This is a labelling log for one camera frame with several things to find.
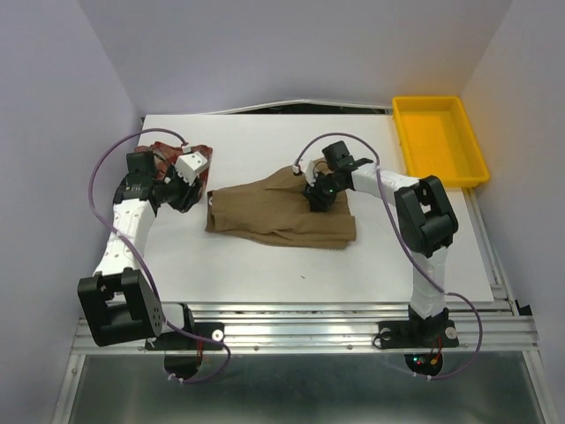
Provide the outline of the red plaid skirt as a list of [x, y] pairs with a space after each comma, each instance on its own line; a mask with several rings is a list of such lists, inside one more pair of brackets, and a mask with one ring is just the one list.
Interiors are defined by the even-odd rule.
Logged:
[[175, 178], [180, 178], [196, 190], [196, 202], [200, 200], [207, 187], [213, 155], [211, 147], [207, 145], [173, 147], [156, 141], [148, 146], [138, 146], [134, 152], [151, 152], [158, 181], [170, 185]]

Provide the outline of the tan skirt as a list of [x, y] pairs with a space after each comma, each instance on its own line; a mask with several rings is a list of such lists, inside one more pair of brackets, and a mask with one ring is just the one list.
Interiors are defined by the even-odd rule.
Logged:
[[206, 232], [269, 246], [343, 250], [357, 239], [347, 195], [328, 212], [312, 212], [302, 194], [305, 179], [284, 167], [252, 183], [207, 193]]

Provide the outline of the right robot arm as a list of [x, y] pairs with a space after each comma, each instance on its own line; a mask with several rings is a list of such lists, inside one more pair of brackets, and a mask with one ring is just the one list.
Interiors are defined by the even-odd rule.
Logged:
[[383, 170], [378, 158], [356, 159], [343, 141], [323, 149], [327, 170], [315, 161], [295, 175], [305, 177], [303, 195], [313, 212], [328, 212], [346, 190], [383, 201], [401, 248], [413, 268], [408, 316], [380, 321], [374, 343], [380, 349], [457, 347], [456, 327], [445, 300], [445, 263], [459, 225], [441, 181]]

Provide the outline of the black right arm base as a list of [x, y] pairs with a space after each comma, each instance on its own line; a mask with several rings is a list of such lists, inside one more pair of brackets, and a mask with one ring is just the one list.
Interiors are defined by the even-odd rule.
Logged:
[[377, 323], [373, 346], [381, 350], [423, 350], [433, 347], [456, 348], [460, 345], [455, 324], [447, 319], [381, 321]]

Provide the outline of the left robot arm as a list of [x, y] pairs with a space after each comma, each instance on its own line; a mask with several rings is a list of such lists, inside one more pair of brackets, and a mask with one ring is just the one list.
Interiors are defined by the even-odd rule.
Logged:
[[153, 152], [130, 153], [126, 161], [101, 261], [78, 284], [84, 316], [101, 347], [161, 335], [162, 303], [142, 263], [148, 233], [161, 205], [185, 213], [199, 201], [209, 166], [200, 152], [186, 151], [159, 178]]

